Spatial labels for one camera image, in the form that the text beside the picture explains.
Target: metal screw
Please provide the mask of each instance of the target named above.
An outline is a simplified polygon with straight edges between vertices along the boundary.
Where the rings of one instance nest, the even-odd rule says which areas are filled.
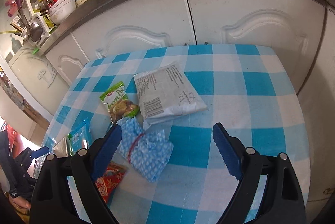
[[[281,158],[281,159],[283,159],[283,160],[286,160],[287,159],[287,155],[285,154],[285,153],[280,153],[279,154],[279,157]]]
[[[248,154],[251,154],[251,155],[253,155],[253,154],[255,154],[255,150],[254,150],[254,148],[251,148],[251,147],[248,147],[247,149],[246,149],[246,151],[247,151],[247,153]]]
[[[46,159],[47,159],[48,161],[51,161],[53,158],[55,158],[55,156],[54,156],[53,154],[49,154],[49,155],[46,157]]]
[[[87,149],[85,149],[85,148],[82,148],[81,150],[78,151],[79,156],[84,156],[86,154],[87,154]]]

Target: table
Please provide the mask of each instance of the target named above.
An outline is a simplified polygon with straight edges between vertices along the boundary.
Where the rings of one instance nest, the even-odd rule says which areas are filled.
[[[149,183],[129,165],[108,206],[121,224],[215,224],[238,181],[232,177],[211,136],[221,122],[231,136],[265,155],[285,152],[297,174],[304,201],[309,191],[309,144],[297,96],[281,62],[269,47],[197,45],[150,49],[106,57],[85,65],[61,102],[43,145],[50,149],[83,119],[93,139],[102,137],[110,118],[99,96],[120,80],[138,103],[135,73],[178,61],[207,104],[203,112],[154,125],[174,144],[160,179]],[[127,165],[120,155],[113,160]],[[262,176],[247,220],[254,218],[266,177]],[[71,193],[81,218],[88,220],[73,180]]]

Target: red snack package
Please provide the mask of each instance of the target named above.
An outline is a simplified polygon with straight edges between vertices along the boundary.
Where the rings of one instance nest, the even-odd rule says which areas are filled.
[[[104,175],[98,178],[95,182],[101,197],[106,203],[108,202],[109,196],[111,195],[113,189],[115,189],[123,179],[126,171],[127,168],[125,166],[111,161],[108,164]]]

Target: barcode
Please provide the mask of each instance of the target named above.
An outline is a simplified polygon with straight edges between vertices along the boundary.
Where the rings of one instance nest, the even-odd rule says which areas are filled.
[[[145,118],[164,112],[160,97],[144,103]]]

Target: red rubber band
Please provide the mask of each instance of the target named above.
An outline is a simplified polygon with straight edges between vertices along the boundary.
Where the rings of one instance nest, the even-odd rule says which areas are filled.
[[[131,155],[131,153],[132,153],[134,147],[137,145],[138,140],[139,140],[144,134],[145,134],[145,133],[141,133],[138,137],[136,137],[135,141],[131,144],[130,149],[129,149],[129,151],[128,151],[128,162],[129,162],[129,163],[131,163],[131,162],[130,162],[130,155]]]

